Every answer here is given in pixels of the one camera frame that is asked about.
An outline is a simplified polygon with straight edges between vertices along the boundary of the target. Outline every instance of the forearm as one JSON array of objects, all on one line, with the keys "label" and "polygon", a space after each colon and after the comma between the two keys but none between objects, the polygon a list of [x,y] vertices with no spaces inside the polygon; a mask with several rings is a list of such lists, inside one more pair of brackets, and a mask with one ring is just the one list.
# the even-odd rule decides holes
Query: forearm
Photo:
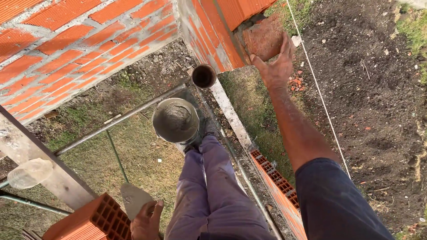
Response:
[{"label": "forearm", "polygon": [[269,89],[276,112],[283,145],[295,171],[315,158],[330,158],[339,163],[339,158],[331,150],[323,135],[297,109],[288,95],[287,89]]}]

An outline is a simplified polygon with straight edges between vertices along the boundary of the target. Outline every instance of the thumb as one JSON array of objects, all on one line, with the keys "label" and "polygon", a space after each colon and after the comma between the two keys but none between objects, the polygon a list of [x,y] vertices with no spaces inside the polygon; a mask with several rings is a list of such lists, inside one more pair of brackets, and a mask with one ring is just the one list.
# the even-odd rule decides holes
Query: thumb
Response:
[{"label": "thumb", "polygon": [[153,216],[151,216],[151,219],[157,226],[160,225],[160,216],[161,216],[161,212],[163,211],[163,205],[164,205],[163,201],[158,201],[158,203],[154,207]]},{"label": "thumb", "polygon": [[266,67],[266,63],[260,59],[260,57],[258,57],[255,54],[251,54],[250,55],[251,61],[254,64],[254,66],[256,66],[258,68],[258,70],[261,70],[262,68]]}]

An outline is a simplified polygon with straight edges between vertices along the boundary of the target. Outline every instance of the trowel blade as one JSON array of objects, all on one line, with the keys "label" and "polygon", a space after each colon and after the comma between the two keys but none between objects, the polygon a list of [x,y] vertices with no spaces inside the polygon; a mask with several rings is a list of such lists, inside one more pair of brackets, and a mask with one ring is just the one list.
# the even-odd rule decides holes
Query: trowel blade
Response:
[{"label": "trowel blade", "polygon": [[133,220],[141,210],[144,204],[153,200],[146,191],[138,188],[130,183],[123,183],[120,187],[125,211],[130,220]]}]

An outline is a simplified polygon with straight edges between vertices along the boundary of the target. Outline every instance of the shoe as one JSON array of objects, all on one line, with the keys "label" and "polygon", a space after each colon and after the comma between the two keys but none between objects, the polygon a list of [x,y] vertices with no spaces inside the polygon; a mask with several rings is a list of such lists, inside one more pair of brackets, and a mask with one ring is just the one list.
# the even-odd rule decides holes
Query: shoe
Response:
[{"label": "shoe", "polygon": [[184,154],[184,156],[188,151],[194,149],[194,147],[192,145],[189,145],[189,144],[177,144],[176,143],[175,146],[178,149],[178,151],[180,151],[182,154]]},{"label": "shoe", "polygon": [[206,136],[214,136],[214,137],[218,137],[218,129],[215,126],[214,121],[208,117],[205,119],[205,128],[204,128],[204,135],[203,137]]}]

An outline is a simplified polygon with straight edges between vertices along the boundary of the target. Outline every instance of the plastic bottle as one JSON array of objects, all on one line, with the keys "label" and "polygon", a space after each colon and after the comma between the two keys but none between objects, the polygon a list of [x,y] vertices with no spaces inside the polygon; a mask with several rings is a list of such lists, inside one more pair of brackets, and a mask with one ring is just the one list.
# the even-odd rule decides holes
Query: plastic bottle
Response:
[{"label": "plastic bottle", "polygon": [[30,188],[43,182],[53,173],[53,165],[49,160],[36,158],[16,167],[7,175],[12,187]]}]

